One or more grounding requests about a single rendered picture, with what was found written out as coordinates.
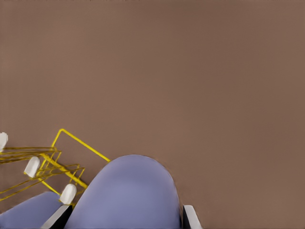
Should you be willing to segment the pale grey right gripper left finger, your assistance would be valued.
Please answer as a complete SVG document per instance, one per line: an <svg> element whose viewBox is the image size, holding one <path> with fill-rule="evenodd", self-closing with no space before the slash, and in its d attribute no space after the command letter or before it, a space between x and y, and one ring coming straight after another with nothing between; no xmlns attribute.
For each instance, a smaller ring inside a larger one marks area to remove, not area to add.
<svg viewBox="0 0 305 229"><path fill-rule="evenodd" d="M41 229L64 229L72 211L72 205L60 206L59 209L41 226Z"/></svg>

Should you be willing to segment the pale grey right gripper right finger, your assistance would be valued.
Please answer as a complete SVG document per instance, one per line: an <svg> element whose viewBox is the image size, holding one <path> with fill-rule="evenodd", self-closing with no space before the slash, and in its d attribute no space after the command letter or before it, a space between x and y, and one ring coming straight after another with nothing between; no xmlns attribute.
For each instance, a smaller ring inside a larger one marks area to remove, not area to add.
<svg viewBox="0 0 305 229"><path fill-rule="evenodd" d="M192 205L183 205L183 228L203 229Z"/></svg>

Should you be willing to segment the lavender blue plate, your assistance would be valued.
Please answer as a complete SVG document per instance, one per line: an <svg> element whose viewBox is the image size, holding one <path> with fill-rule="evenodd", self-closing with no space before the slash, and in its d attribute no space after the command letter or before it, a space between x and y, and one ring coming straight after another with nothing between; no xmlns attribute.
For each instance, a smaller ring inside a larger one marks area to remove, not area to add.
<svg viewBox="0 0 305 229"><path fill-rule="evenodd" d="M47 191L0 214L1 229L39 229L61 206L60 196Z"/></svg>
<svg viewBox="0 0 305 229"><path fill-rule="evenodd" d="M92 180L65 229L180 229L180 203L170 173L141 155L119 157Z"/></svg>

